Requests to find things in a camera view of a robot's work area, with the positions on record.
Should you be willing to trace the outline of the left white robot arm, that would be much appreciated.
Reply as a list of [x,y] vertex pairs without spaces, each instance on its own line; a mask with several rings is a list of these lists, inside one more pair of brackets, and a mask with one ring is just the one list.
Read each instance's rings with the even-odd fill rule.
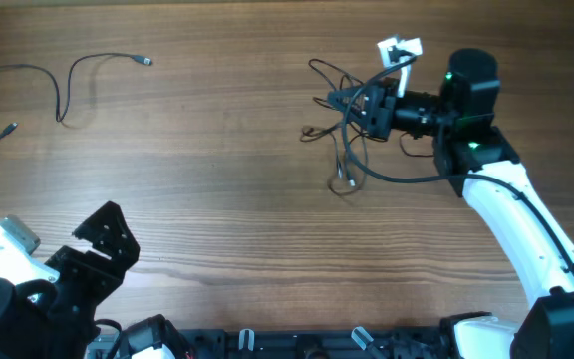
[[15,215],[0,219],[0,358],[82,358],[105,326],[118,331],[110,358],[194,357],[161,315],[128,329],[96,316],[140,255],[121,208],[105,203],[73,236],[91,250],[63,246],[40,262],[39,237]]

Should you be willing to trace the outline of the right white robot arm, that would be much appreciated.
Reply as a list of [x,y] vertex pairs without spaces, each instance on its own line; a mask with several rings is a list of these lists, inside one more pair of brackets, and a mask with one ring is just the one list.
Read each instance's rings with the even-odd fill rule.
[[494,124],[495,59],[473,48],[448,60],[440,91],[406,87],[413,50],[388,46],[382,72],[329,93],[343,125],[385,140],[391,131],[432,139],[436,179],[483,219],[529,302],[520,323],[487,313],[443,322],[456,358],[574,358],[574,244],[532,187],[519,155]]

